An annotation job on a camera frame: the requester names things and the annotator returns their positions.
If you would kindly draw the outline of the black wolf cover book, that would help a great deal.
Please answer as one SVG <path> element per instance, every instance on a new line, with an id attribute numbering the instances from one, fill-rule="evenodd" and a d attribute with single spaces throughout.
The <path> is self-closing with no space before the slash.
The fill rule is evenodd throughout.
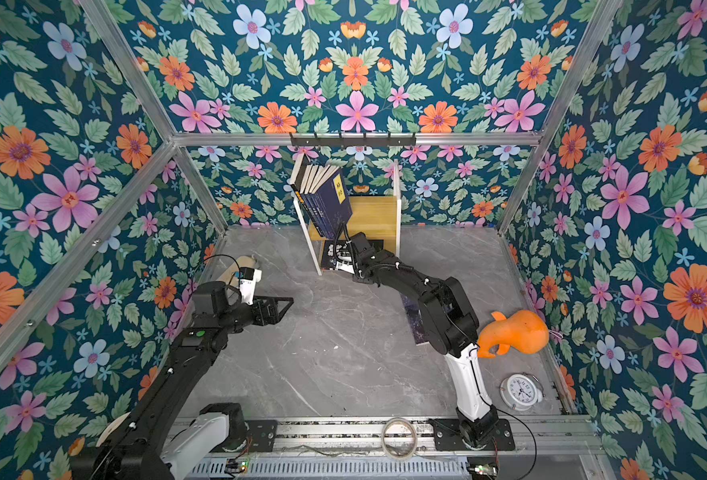
<path id="1" fill-rule="evenodd" d="M 332 267 L 332 258 L 337 256 L 350 256 L 350 251 L 344 240 L 332 242 L 325 240 L 321 249 L 319 267 L 321 270 L 336 271 Z"/>

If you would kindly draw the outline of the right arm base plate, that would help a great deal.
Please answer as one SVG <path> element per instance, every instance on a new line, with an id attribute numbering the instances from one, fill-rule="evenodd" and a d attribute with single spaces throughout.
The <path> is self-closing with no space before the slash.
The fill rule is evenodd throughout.
<path id="1" fill-rule="evenodd" d="M 433 443 L 437 451 L 515 450 L 511 424 L 507 420 L 497 420 L 487 430 L 465 419 L 431 418 L 429 426 L 433 428 Z"/>

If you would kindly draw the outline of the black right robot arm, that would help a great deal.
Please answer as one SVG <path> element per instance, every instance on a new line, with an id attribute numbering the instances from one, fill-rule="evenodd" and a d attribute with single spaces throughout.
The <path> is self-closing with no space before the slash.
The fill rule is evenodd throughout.
<path id="1" fill-rule="evenodd" d="M 338 230 L 352 260 L 355 282 L 385 286 L 417 304 L 429 345 L 445 358 L 457 394 L 459 436 L 477 450 L 491 441 L 499 422 L 483 384 L 477 358 L 479 318 L 459 280 L 429 276 L 389 250 L 378 250 L 363 233 Z"/>

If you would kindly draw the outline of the blue book yellow label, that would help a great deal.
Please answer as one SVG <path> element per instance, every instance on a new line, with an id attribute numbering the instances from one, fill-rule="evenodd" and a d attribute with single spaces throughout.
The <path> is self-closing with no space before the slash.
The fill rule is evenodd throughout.
<path id="1" fill-rule="evenodd" d="M 311 211 L 312 224 L 313 224 L 313 227 L 314 227 L 316 233 L 319 236 L 322 236 L 322 231 L 319 227 L 319 221 L 317 218 L 317 213 L 315 211 L 315 206 L 314 206 L 314 204 L 310 198 L 310 194 L 309 194 L 309 188 L 310 188 L 310 180 L 309 180 L 310 170 L 309 170 L 309 168 L 311 168 L 311 164 L 308 160 L 307 160 L 307 162 L 308 162 L 308 166 L 304 170 L 304 176 L 303 176 L 303 180 L 302 180 L 302 184 L 301 184 L 301 195 L 303 197 L 303 200 L 307 204 L 308 209 Z"/>
<path id="2" fill-rule="evenodd" d="M 322 209 L 322 207 L 321 207 L 321 203 L 320 203 L 319 197 L 318 197 L 317 193 L 315 192 L 315 187 L 314 187 L 314 184 L 315 184 L 315 177 L 316 177 L 316 174 L 317 174 L 317 171 L 318 171 L 318 167 L 317 167 L 317 165 L 311 165 L 311 168 L 309 168 L 309 170 L 310 170 L 310 175 L 309 175 L 309 180 L 310 180 L 309 194 L 310 194 L 310 198 L 311 198 L 311 200 L 312 200 L 312 202 L 313 202 L 313 204 L 314 204 L 314 206 L 315 206 L 315 211 L 316 211 L 316 213 L 317 213 L 317 218 L 318 218 L 318 221 L 319 221 L 319 227 L 320 227 L 320 229 L 321 229 L 321 231 L 322 231 L 322 236 L 320 236 L 320 237 L 322 237 L 322 238 L 329 238 L 329 237 L 330 237 L 330 233 L 329 233 L 329 223 L 328 223 L 328 221 L 326 220 L 326 217 L 325 217 L 325 215 L 324 215 L 323 209 Z"/>

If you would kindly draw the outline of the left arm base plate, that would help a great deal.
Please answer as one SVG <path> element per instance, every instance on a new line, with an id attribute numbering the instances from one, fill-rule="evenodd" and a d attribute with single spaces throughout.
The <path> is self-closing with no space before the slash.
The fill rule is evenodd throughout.
<path id="1" fill-rule="evenodd" d="M 247 454 L 273 452 L 277 438 L 276 420 L 247 420 L 221 444 L 214 446 L 211 453 Z"/>

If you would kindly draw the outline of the dark portrait book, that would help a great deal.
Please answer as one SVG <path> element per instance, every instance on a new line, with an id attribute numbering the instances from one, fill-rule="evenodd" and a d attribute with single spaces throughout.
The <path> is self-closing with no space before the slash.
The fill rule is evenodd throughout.
<path id="1" fill-rule="evenodd" d="M 421 346 L 429 343 L 427 334 L 425 333 L 425 326 L 423 326 L 421 308 L 419 308 L 417 302 L 407 296 L 401 296 L 401 301 L 403 302 L 403 308 L 405 308 L 405 315 L 407 316 L 407 322 L 409 322 L 409 328 L 411 328 L 411 334 L 413 334 L 415 344 Z"/>

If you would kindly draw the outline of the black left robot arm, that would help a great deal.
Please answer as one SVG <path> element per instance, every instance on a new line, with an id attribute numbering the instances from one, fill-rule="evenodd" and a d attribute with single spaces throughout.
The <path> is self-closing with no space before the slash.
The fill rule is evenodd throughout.
<path id="1" fill-rule="evenodd" d="M 75 479 L 183 479 L 209 453 L 245 452 L 251 438 L 237 403 L 206 406 L 185 429 L 170 430 L 191 392 L 227 348 L 231 336 L 249 326 L 275 325 L 293 306 L 291 297 L 229 300 L 234 288 L 222 281 L 201 284 L 191 295 L 191 322 L 174 340 L 165 364 L 133 410 L 103 433 L 97 446 L 71 462 Z"/>

